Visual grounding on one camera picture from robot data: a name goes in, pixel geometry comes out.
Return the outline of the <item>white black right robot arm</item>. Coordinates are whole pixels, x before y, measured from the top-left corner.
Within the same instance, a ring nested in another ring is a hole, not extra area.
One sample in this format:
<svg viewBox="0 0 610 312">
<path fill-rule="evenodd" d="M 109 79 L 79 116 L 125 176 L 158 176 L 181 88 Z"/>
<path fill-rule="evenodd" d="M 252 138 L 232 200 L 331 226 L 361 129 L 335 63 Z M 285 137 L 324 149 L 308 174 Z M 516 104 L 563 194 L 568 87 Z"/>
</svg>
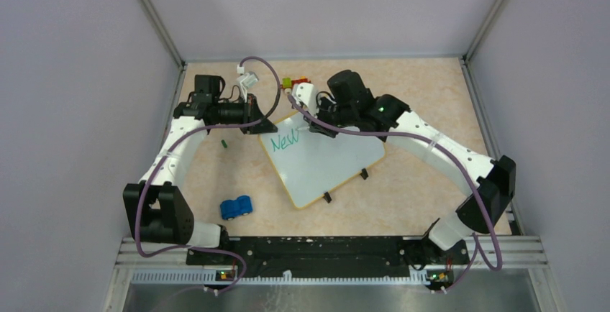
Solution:
<svg viewBox="0 0 610 312">
<path fill-rule="evenodd" d="M 441 263 L 451 247 L 471 234 L 493 234 L 516 186 L 516 163 L 507 155 L 492 158 L 456 142 L 428 124 L 410 105 L 390 94 L 374 96 L 359 73 L 343 70 L 320 91 L 310 83 L 292 92 L 304 108 L 311 132 L 369 134 L 397 146 L 442 173 L 466 199 L 434 222 L 424 235 L 422 254 Z"/>
</svg>

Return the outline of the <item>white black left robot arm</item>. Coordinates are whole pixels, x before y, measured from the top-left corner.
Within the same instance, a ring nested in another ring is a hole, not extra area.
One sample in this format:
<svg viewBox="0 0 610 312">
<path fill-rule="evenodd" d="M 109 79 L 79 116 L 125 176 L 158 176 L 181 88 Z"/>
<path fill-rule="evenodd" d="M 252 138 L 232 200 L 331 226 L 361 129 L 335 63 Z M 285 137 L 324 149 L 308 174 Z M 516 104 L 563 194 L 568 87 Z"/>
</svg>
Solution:
<svg viewBox="0 0 610 312">
<path fill-rule="evenodd" d="M 230 244 L 222 239 L 222 226 L 198 222 L 181 192 L 188 169 L 210 127 L 239 125 L 244 134 L 277 132 L 248 88 L 256 84 L 254 72 L 237 78 L 240 94 L 229 102 L 221 96 L 226 83 L 219 75 L 196 75 L 194 90 L 174 109 L 168 136 L 149 170 L 123 190 L 130 231 L 141 242 L 203 247 L 214 264 L 226 262 Z"/>
</svg>

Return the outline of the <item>yellow-framed whiteboard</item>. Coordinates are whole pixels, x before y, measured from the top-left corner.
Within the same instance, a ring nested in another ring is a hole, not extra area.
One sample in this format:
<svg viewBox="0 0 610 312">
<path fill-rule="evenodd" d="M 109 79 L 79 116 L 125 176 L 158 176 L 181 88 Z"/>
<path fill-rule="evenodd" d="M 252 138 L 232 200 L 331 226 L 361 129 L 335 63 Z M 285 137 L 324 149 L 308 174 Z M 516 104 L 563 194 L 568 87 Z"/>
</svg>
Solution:
<svg viewBox="0 0 610 312">
<path fill-rule="evenodd" d="M 258 139 L 297 209 L 360 177 L 363 168 L 369 171 L 386 156 L 384 143 L 375 137 L 340 133 L 329 138 L 297 132 L 309 128 L 299 112 L 276 122 L 276 126 L 277 133 L 261 134 Z"/>
</svg>

